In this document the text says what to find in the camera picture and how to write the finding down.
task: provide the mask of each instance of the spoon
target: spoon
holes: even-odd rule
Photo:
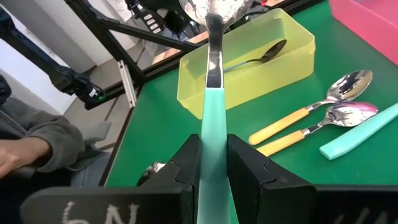
[[[251,7],[252,0],[179,0],[184,11],[207,28],[209,38],[201,122],[198,224],[229,223],[223,34]]]
[[[267,52],[261,58],[248,60],[248,61],[236,64],[236,65],[227,67],[226,69],[224,69],[224,72],[228,72],[234,68],[237,68],[237,67],[244,65],[246,63],[249,63],[249,62],[261,62],[261,63],[269,62],[285,47],[286,42],[287,42],[286,40],[281,40],[278,43],[274,44],[269,50],[267,50]]]
[[[358,70],[343,76],[329,88],[325,100],[306,106],[252,134],[249,137],[249,143],[256,145],[263,142],[322,105],[352,101],[368,87],[372,78],[373,72],[370,70]]]
[[[377,107],[370,103],[345,102],[329,107],[325,119],[318,124],[305,128],[278,140],[275,140],[257,150],[265,156],[273,155],[282,149],[299,142],[309,134],[318,131],[327,124],[334,124],[341,127],[353,127],[366,121],[377,113]]]

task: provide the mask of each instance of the gray sleeve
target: gray sleeve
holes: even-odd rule
[[[37,110],[14,98],[9,98],[7,103],[13,106],[12,113],[8,114],[27,130],[26,137],[41,138],[51,146],[50,160],[38,168],[38,171],[51,172],[69,166],[76,162],[79,153],[85,150],[81,132],[63,116]]]

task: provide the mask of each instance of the green tabletop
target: green tabletop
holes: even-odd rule
[[[380,110],[398,102],[398,67],[334,20],[327,2],[294,16],[315,35],[315,72],[308,78],[227,111],[228,132],[247,141],[257,130],[289,113],[324,99],[329,86],[353,70],[370,69],[374,79],[358,97]],[[155,161],[167,162],[201,121],[177,101],[178,70],[148,83],[124,133],[106,186],[134,186]],[[326,106],[271,140],[311,126],[324,117]],[[396,149],[398,119],[349,154],[329,161],[319,147],[348,128],[326,126],[271,157],[279,165],[314,184],[398,184]]]

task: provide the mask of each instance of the yellow plastic container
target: yellow plastic container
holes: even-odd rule
[[[282,9],[224,35],[224,68],[260,58],[282,39],[287,40],[285,47],[270,62],[251,62],[224,73],[227,110],[311,75],[315,38]],[[206,44],[180,61],[177,99],[198,119],[203,111],[207,50]]]

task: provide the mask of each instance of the yellow handle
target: yellow handle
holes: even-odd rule
[[[249,143],[252,144],[253,146],[255,146],[256,144],[260,144],[267,138],[269,138],[269,137],[273,136],[274,134],[278,133],[279,131],[285,129],[286,127],[293,124],[294,122],[302,119],[309,113],[310,112],[305,108],[299,109],[298,111],[278,120],[274,124],[272,124],[268,127],[265,127],[263,129],[261,129],[260,131],[252,134],[249,137]]]
[[[265,156],[273,155],[282,149],[293,145],[294,143],[304,139],[304,134],[301,131],[293,132],[292,134],[286,135],[278,140],[275,140],[265,146],[261,146],[257,150]]]

